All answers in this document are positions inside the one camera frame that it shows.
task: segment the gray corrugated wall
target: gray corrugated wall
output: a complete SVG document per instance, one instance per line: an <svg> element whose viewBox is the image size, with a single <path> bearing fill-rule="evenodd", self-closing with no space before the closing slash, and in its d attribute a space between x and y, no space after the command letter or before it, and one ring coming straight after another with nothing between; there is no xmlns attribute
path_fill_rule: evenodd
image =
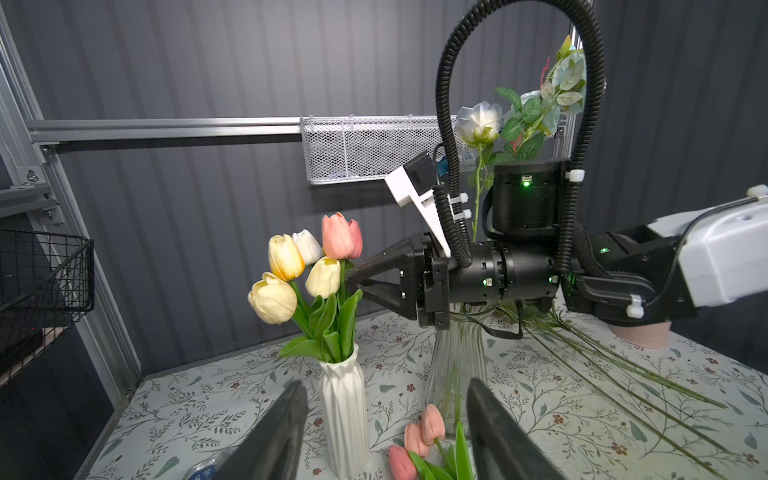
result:
<svg viewBox="0 0 768 480"><path fill-rule="evenodd" d="M596 0L607 94L581 215L592 233L768 183L768 2ZM768 371L768 295L673 329Z"/></svg>
<svg viewBox="0 0 768 480"><path fill-rule="evenodd" d="M470 4L2 0L47 119L434 114L439 55ZM462 51L452 109L536 88L568 29L546 5L493 15ZM245 300L270 236L319 236L341 210L367 256L424 229L381 181L311 187L290 140L61 149L145 373L296 331Z"/></svg>

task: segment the glass vase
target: glass vase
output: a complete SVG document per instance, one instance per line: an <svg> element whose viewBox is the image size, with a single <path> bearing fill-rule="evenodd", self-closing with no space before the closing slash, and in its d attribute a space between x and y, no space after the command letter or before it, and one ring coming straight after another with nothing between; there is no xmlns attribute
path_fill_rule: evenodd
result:
<svg viewBox="0 0 768 480"><path fill-rule="evenodd" d="M471 306L451 304L451 322L447 330L435 333L435 352L429 367L427 403L440 410L445 421L445 434L453 437L461 422L468 430L466 395L469 381L478 378L486 382L485 350L482 345L482 327L469 321L462 309L482 322L489 318L495 303Z"/></svg>

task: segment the tulip stem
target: tulip stem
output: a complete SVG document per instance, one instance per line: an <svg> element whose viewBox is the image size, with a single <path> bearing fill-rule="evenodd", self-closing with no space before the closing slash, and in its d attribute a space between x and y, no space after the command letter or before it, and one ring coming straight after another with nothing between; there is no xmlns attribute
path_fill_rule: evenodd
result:
<svg viewBox="0 0 768 480"><path fill-rule="evenodd" d="M342 306L346 302L346 285L344 282L344 270L346 270L346 258L339 260L341 263L341 281L339 282L339 306Z"/></svg>
<svg viewBox="0 0 768 480"><path fill-rule="evenodd" d="M442 449L440 439L435 439L435 445L437 445L437 449L440 451L440 455L442 455L442 459L445 461L445 466L450 468L450 470L453 472L453 466L448 461L448 456L445 454L445 450Z"/></svg>
<svg viewBox="0 0 768 480"><path fill-rule="evenodd" d="M291 285L291 288L293 288L293 291L296 292L296 299L299 301L299 308L303 310L306 318L309 318L310 315L312 315L312 310L310 309L310 306L306 304L306 300L304 300L304 295L302 295L301 290L299 290L299 284L296 283L295 280L289 280L288 284Z"/></svg>

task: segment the yellow tulip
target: yellow tulip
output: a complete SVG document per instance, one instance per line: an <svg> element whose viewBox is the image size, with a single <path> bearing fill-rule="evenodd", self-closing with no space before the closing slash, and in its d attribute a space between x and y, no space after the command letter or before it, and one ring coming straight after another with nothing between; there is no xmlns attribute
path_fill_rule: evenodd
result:
<svg viewBox="0 0 768 480"><path fill-rule="evenodd" d="M317 260L306 279L306 291L312 296L326 299L339 291L341 284L341 263L333 258Z"/></svg>
<svg viewBox="0 0 768 480"><path fill-rule="evenodd" d="M248 292L248 303L270 325L285 323L296 312L296 292L272 272L266 272Z"/></svg>
<svg viewBox="0 0 768 480"><path fill-rule="evenodd" d="M293 280L304 271L304 259L290 235L270 238L269 258L272 273L285 282Z"/></svg>

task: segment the black wire basket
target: black wire basket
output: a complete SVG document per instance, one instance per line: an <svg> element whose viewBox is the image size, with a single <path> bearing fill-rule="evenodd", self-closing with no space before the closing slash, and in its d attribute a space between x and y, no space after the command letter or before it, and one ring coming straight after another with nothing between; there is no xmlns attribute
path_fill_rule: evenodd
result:
<svg viewBox="0 0 768 480"><path fill-rule="evenodd" d="M0 386L94 308L94 242L0 229Z"/></svg>

